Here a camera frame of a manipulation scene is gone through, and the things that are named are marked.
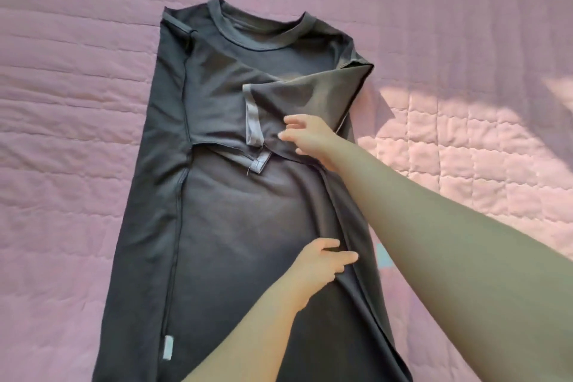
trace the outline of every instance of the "clothing tag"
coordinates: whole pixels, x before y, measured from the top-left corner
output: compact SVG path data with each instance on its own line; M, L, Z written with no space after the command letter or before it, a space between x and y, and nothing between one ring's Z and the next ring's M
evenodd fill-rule
M170 335L165 335L165 342L163 345L163 359L170 361L171 355L173 355L173 337Z

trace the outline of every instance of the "person's right hand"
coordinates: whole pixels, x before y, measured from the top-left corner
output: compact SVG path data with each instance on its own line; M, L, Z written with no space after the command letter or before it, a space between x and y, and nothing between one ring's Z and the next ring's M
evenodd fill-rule
M322 118L313 115L288 115L284 117L286 129L278 134L282 141L294 142L296 153L310 155L325 168L336 171L330 160L330 152L344 139L337 136Z
M319 238L307 244L295 262L277 281L282 293L287 296L289 305L299 312L308 300L326 284L334 281L336 273L344 272L347 264L358 260L352 251L328 251L327 248L340 246L336 239Z

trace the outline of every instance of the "person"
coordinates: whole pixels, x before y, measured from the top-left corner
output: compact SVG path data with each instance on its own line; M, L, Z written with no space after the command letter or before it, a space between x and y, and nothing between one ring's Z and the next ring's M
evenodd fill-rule
M342 178L392 260L483 382L573 381L573 262L289 115L279 133ZM294 316L356 255L319 239L185 382L273 382Z

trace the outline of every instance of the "dark gray garment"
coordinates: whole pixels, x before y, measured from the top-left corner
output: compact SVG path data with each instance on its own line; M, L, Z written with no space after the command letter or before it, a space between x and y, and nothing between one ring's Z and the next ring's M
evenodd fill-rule
M409 381L369 228L340 178L277 139L319 115L350 136L372 65L305 13L167 9L93 380L180 382L319 236L359 261L295 320L278 382Z

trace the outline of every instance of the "pink bedspread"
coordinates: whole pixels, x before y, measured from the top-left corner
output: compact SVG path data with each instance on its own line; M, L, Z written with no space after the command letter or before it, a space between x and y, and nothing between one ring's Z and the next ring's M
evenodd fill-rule
M90 379L161 11L203 1L0 0L2 380ZM350 33L360 144L573 256L573 0L228 1ZM378 256L415 379L476 380Z

